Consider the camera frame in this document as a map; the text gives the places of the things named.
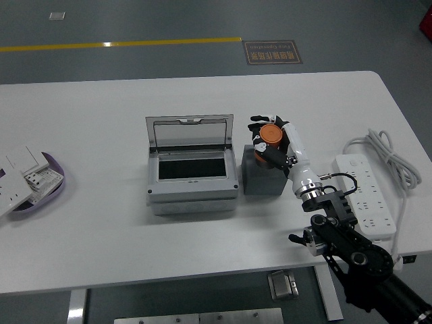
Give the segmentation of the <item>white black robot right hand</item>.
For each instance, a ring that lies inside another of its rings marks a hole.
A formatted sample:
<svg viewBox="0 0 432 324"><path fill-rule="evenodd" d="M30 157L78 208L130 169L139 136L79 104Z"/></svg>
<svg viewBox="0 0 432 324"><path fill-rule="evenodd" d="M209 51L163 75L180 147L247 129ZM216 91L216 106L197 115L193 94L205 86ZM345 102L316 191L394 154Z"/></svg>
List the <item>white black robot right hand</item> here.
<svg viewBox="0 0 432 324"><path fill-rule="evenodd" d="M248 129L257 161L283 171L292 182L296 198L307 200L323 195L320 177L311 169L296 127L277 115L254 115Z"/></svg>

